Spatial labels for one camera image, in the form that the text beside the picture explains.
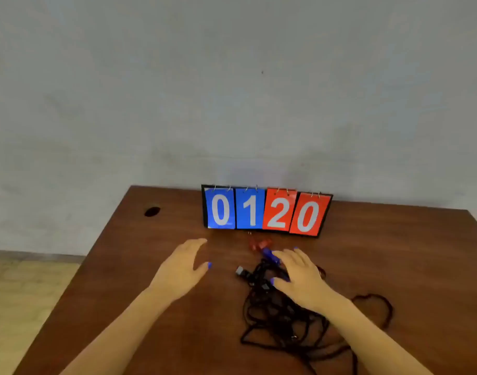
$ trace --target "person's left hand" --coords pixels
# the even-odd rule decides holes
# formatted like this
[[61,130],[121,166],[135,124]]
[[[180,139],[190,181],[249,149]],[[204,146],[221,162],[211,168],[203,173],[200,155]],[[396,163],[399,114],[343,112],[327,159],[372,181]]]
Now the person's left hand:
[[176,250],[162,263],[151,281],[148,290],[159,297],[173,302],[190,291],[210,268],[210,262],[204,262],[194,270],[193,264],[198,249],[207,239],[189,239],[176,247]]

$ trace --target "hand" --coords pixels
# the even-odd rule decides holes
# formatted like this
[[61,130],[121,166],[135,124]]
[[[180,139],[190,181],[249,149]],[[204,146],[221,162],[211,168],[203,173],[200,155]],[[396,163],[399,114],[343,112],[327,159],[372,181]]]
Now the hand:
[[204,262],[194,270],[193,264],[198,249],[207,239],[189,239],[176,247],[176,250],[162,263],[151,281],[148,290],[154,290],[158,296],[173,302],[190,291],[210,268],[210,262]]
[[310,258],[298,248],[273,254],[283,262],[290,278],[290,282],[272,278],[274,287],[301,307],[326,315],[333,299],[340,295],[323,281]]

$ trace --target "forearm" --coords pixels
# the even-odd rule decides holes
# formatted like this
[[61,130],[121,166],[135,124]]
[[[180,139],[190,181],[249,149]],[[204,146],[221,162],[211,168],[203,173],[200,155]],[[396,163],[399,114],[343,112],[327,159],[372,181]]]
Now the forearm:
[[155,320],[171,301],[144,290],[61,375],[120,375]]
[[347,298],[335,293],[323,312],[372,375],[431,375]]

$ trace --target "red number card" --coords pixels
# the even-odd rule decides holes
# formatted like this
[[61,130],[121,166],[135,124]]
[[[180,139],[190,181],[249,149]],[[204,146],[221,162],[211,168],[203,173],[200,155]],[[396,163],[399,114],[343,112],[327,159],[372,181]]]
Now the red number card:
[[320,233],[330,201],[332,201],[332,195],[301,193],[290,226],[290,233],[317,236]]
[[296,204],[296,190],[268,188],[263,229],[288,232]]

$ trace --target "white digit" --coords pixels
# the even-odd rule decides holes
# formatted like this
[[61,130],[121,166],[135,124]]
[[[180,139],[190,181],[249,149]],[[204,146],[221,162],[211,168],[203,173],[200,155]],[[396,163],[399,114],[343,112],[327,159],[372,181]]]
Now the white digit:
[[[309,219],[308,225],[304,226],[304,215],[308,211],[308,208],[312,207],[313,208],[313,213],[311,214],[311,218]],[[299,217],[297,218],[297,228],[299,229],[300,232],[309,232],[311,228],[315,225],[316,218],[318,217],[318,204],[314,201],[310,201],[305,203],[301,211],[299,212]]]
[[250,226],[256,226],[256,195],[251,195],[249,200],[243,203],[243,208],[250,207]]
[[[221,200],[223,202],[223,209],[224,214],[223,218],[219,218],[219,214],[217,214],[217,202]],[[215,195],[212,198],[212,215],[214,216],[214,221],[219,226],[226,225],[230,218],[230,204],[228,203],[228,199],[224,195]]]
[[282,204],[283,208],[275,216],[273,216],[273,218],[268,222],[268,226],[285,228],[285,222],[279,222],[278,220],[284,217],[289,211],[289,201],[286,198],[279,197],[273,200],[271,206],[275,208],[278,204]]

